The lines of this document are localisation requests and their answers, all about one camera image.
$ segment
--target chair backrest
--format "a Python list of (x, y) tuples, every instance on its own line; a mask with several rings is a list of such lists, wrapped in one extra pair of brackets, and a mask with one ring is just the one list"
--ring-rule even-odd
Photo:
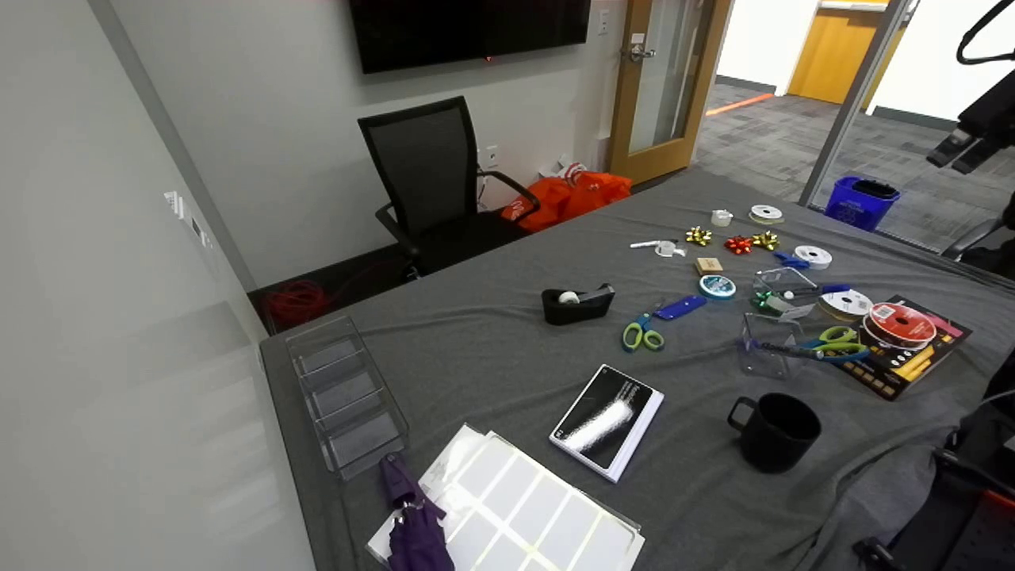
[(475, 135), (465, 98), (357, 120), (384, 190), (409, 235), (475, 213)]

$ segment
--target chair armrest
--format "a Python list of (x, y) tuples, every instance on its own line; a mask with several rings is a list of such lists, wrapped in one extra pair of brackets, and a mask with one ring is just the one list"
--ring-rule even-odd
[(417, 246), (401, 231), (401, 226), (393, 218), (393, 205), (380, 205), (375, 218), (409, 251), (409, 258), (417, 258)]
[(512, 193), (519, 193), (524, 199), (530, 199), (530, 209), (524, 217), (518, 217), (512, 221), (524, 221), (530, 213), (539, 209), (539, 198), (530, 193), (519, 182), (507, 178), (504, 171), (477, 171), (477, 178), (497, 178), (501, 183), (507, 183)]
[(986, 235), (991, 235), (997, 228), (1001, 228), (998, 218), (982, 218), (982, 221), (971, 226), (968, 231), (959, 235), (953, 246), (948, 246), (948, 247), (942, 251), (942, 258), (960, 262), (965, 251), (971, 251), (973, 246), (980, 246), (980, 242), (982, 242)]

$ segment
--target white wall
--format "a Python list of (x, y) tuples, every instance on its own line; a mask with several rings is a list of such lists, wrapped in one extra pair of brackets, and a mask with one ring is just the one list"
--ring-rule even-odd
[(0, 182), (0, 569), (311, 569), (249, 308), (86, 4), (3, 4)]
[(818, 0), (734, 0), (716, 74), (764, 84), (784, 96), (815, 10)]
[[(1001, 79), (1015, 64), (960, 68), (953, 48), (960, 34), (997, 0), (924, 0), (890, 68), (872, 98), (872, 108), (953, 120), (975, 96)], [(973, 54), (1009, 54), (1015, 48), (1015, 10), (1001, 13), (971, 45)]]
[(391, 246), (375, 221), (388, 198), (354, 126), (362, 113), (463, 93), (477, 146), (493, 142), (519, 182), (557, 155), (590, 161), (623, 10), (596, 0), (582, 48), (362, 78), (344, 0), (110, 4), (252, 286)]

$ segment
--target black office chair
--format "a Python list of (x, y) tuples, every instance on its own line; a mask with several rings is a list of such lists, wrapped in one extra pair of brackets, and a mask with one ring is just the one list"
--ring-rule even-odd
[(475, 182), (493, 178), (539, 209), (539, 199), (501, 171), (477, 171), (475, 135), (465, 98), (447, 98), (357, 120), (388, 205), (378, 221), (409, 258), (409, 272), (425, 275), (524, 235), (497, 213), (475, 213)]
[(945, 258), (1015, 281), (1010, 231), (1015, 231), (1015, 193), (998, 218), (986, 218), (968, 228), (952, 247), (945, 247)]

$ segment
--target door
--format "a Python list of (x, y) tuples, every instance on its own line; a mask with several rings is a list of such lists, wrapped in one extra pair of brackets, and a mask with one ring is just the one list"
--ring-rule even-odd
[(690, 165), (732, 0), (631, 0), (608, 171), (649, 182)]

